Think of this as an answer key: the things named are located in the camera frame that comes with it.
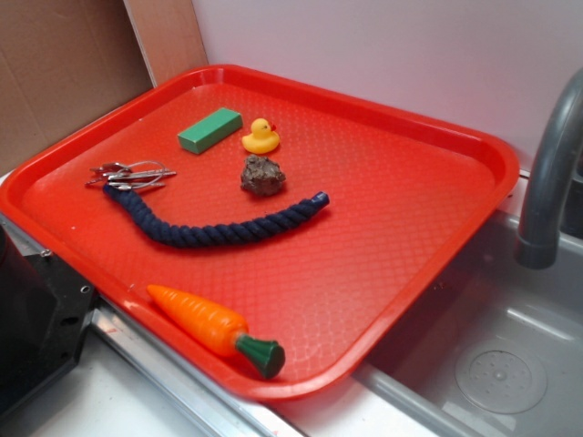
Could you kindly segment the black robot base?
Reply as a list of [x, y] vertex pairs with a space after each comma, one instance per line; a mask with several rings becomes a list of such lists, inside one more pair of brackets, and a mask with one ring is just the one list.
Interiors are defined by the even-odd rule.
[[56, 254], [24, 255], [1, 230], [1, 418], [74, 369], [97, 293]]

